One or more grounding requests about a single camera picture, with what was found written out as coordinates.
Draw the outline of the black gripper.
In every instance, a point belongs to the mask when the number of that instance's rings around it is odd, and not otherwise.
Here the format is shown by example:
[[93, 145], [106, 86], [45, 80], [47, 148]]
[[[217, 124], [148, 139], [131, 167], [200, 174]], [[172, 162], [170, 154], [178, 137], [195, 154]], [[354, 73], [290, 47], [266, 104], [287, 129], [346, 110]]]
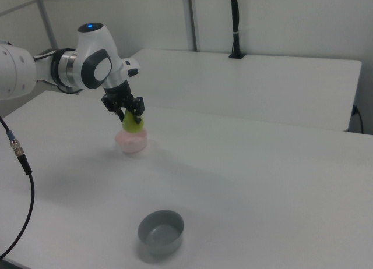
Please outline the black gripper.
[[145, 111], [145, 105], [142, 97], [132, 98], [131, 88], [127, 80], [122, 84], [114, 88], [104, 89], [105, 95], [101, 98], [101, 101], [111, 113], [116, 114], [119, 120], [124, 120], [124, 113], [121, 107], [129, 108], [136, 124], [140, 124], [142, 121], [142, 115]]

